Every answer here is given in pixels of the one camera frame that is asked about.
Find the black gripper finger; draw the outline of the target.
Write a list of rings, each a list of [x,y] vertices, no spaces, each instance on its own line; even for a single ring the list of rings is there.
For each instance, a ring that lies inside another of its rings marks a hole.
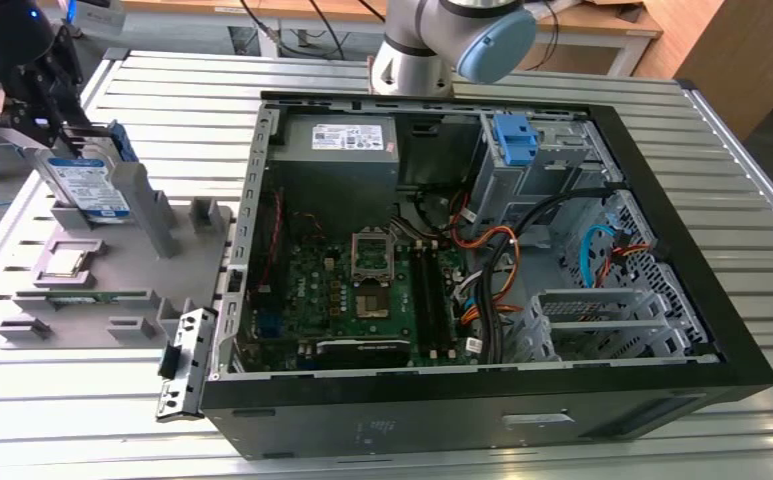
[[[98,128],[88,120],[82,106],[83,73],[75,43],[66,26],[60,26],[54,34],[47,53],[47,71],[51,74],[51,85],[47,87],[51,118],[70,149],[80,151],[87,144],[87,137],[98,133]]]
[[[78,69],[20,66],[0,74],[0,136],[19,146],[78,152]]]

